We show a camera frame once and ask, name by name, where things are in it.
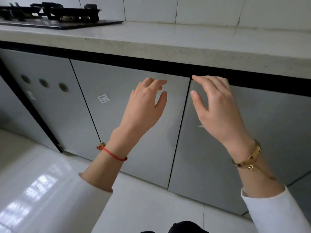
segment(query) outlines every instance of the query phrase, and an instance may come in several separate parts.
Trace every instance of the white sticker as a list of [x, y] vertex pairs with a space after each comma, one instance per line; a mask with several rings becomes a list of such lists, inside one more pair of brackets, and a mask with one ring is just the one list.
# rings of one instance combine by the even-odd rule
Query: white sticker
[[104, 103], [110, 101], [110, 99], [108, 98], [107, 94], [103, 94], [102, 96], [99, 96], [98, 99], [99, 99], [99, 101], [100, 101], [102, 104], [104, 104]]
[[26, 91], [26, 92], [28, 93], [28, 96], [30, 97], [30, 99], [32, 99], [34, 101], [36, 100], [36, 98], [34, 97], [32, 92], [30, 92], [30, 91]]

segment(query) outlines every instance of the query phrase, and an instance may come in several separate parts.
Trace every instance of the cabinet door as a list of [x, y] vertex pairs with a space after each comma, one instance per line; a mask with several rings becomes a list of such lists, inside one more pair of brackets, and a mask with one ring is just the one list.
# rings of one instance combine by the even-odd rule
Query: cabinet door
[[94, 159], [100, 141], [69, 59], [3, 49], [0, 57], [63, 148]]
[[[201, 85], [192, 81], [207, 106]], [[275, 176], [285, 184], [311, 166], [311, 98], [231, 87], [250, 135], [262, 145]], [[237, 214], [247, 211], [242, 183], [226, 149], [201, 125], [188, 95], [169, 190]]]
[[47, 134], [1, 77], [0, 127], [57, 150]]
[[309, 223], [311, 223], [311, 174], [300, 179], [289, 188], [299, 207], [303, 211]]
[[[187, 96], [189, 78], [72, 60], [102, 142], [120, 125], [129, 96], [146, 77], [166, 79], [168, 101], [162, 117], [134, 147], [121, 171], [167, 188]], [[102, 104], [98, 96], [107, 94]]]

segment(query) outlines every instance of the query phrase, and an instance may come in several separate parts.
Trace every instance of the black stove top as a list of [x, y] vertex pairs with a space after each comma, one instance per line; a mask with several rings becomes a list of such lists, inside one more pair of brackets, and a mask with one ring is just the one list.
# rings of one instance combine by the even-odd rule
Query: black stove top
[[0, 25], [36, 28], [74, 29], [122, 23], [118, 20], [99, 20], [97, 5], [82, 8], [64, 8], [61, 4], [43, 2], [30, 6], [0, 6]]

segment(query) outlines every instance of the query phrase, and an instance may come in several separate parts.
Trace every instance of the right hand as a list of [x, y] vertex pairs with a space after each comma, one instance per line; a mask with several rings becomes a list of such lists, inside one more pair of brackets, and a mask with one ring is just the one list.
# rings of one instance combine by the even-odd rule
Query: right hand
[[191, 91], [192, 101], [202, 125], [227, 148], [235, 161], [243, 161], [249, 157], [255, 149], [255, 141], [247, 133], [228, 80], [195, 75], [192, 79], [203, 86], [208, 97], [207, 109], [199, 94]]

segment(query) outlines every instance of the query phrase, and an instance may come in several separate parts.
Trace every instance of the countertop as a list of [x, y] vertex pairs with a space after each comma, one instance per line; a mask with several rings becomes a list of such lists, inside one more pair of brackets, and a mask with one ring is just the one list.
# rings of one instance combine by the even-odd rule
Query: countertop
[[0, 25], [0, 40], [311, 79], [311, 33], [160, 23], [52, 30]]

